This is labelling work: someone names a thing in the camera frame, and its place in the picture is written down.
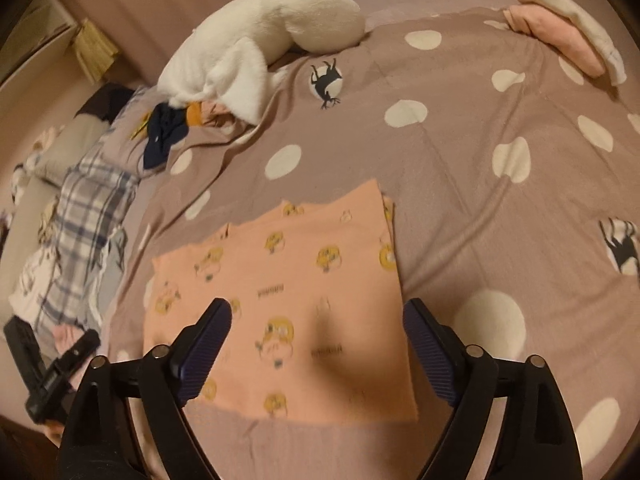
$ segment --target white plush toy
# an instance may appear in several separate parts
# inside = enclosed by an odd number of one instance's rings
[[[354,46],[364,17],[353,0],[234,0],[193,31],[158,79],[172,107],[217,98],[257,124],[282,72],[268,66],[293,44],[312,54]]]

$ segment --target peach fabric with cartoon print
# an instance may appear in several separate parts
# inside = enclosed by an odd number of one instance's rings
[[[371,180],[156,258],[145,351],[225,298],[231,332],[196,402],[314,424],[415,420],[392,217]]]

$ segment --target plaid shirt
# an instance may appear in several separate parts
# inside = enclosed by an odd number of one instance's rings
[[[92,147],[67,174],[54,218],[54,243],[62,273],[51,283],[34,327],[46,354],[56,355],[51,329],[76,324],[81,317],[84,286],[114,227],[129,209],[139,179],[106,164],[102,143]]]

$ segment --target polka dot blanket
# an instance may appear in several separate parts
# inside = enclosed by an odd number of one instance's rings
[[[134,242],[112,360],[142,354],[153,258],[282,200],[331,203],[375,178],[396,205],[403,298],[422,298],[494,357],[542,355],[584,477],[601,478],[640,416],[633,75],[617,89],[606,76],[591,80],[508,30],[501,12],[473,9],[383,25],[357,47],[303,57],[255,130],[227,144],[207,139],[191,130],[172,151]],[[412,480],[450,413],[415,360],[412,377],[417,422],[253,420],[197,400],[185,412],[224,478]],[[484,478],[501,407],[471,480]]]

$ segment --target blue gripper pad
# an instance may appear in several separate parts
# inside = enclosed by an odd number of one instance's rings
[[[185,327],[175,339],[169,366],[178,379],[175,397],[181,407],[200,394],[229,330],[231,307],[216,298],[198,322]]]
[[[405,304],[402,324],[436,395],[456,406],[465,374],[464,345],[436,321],[421,300]]]

